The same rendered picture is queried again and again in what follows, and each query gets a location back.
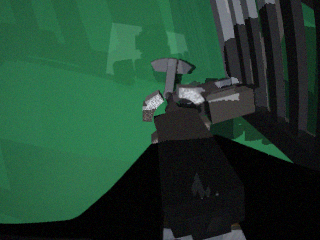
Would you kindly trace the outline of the grey rectangular frame with horizontal slats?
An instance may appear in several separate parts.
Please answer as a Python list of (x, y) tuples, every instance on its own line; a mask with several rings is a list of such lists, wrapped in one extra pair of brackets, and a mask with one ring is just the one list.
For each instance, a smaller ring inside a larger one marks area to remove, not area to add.
[[(209, 1), (225, 77), (205, 84), (177, 84), (173, 91), (176, 73), (187, 75), (192, 67), (175, 57), (161, 57), (151, 64), (155, 72), (167, 72), (163, 95), (156, 89), (143, 101), (143, 121), (153, 117), (156, 127), (151, 143), (159, 147), (161, 205), (175, 239), (188, 235), (192, 240), (209, 239), (232, 232), (231, 224), (245, 220), (244, 185), (209, 133), (211, 123), (241, 116), (293, 163), (320, 171), (320, 0), (257, 0), (259, 13), (255, 0)], [(301, 1), (315, 12), (316, 136), (307, 131), (308, 63)], [(153, 116), (164, 99), (165, 113)]]

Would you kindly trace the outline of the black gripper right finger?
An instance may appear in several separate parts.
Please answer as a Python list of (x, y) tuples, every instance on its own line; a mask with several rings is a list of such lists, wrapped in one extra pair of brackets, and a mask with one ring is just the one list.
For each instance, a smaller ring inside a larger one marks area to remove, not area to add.
[(245, 240), (320, 240), (320, 171), (212, 136), (244, 185)]

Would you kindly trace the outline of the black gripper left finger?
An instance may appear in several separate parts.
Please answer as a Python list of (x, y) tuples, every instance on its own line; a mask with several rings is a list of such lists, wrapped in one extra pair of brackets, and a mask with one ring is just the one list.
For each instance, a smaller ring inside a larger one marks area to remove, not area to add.
[(0, 223), (0, 240), (164, 240), (157, 143), (80, 216), (49, 223)]

